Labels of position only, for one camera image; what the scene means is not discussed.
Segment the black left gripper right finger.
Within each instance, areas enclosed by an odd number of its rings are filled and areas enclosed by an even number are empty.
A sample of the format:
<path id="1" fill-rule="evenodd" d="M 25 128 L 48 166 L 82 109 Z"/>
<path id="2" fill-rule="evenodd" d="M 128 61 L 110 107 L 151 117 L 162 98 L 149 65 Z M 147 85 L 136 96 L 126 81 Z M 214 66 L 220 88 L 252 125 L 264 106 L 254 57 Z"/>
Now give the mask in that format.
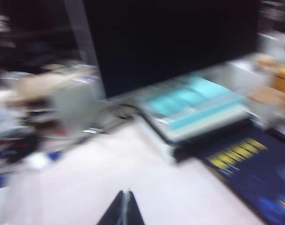
<path id="1" fill-rule="evenodd" d="M 133 192 L 129 191 L 128 196 L 129 198 L 127 202 L 126 224 L 145 225 Z"/>

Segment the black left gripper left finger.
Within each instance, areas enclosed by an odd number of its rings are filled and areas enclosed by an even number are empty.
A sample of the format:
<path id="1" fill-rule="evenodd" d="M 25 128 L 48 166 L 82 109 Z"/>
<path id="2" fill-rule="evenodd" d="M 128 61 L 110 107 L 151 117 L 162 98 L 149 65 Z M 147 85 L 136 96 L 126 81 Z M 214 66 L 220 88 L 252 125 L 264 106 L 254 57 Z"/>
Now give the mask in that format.
<path id="1" fill-rule="evenodd" d="M 122 211 L 124 192 L 119 191 L 114 200 L 111 202 L 97 225 L 117 225 Z"/>

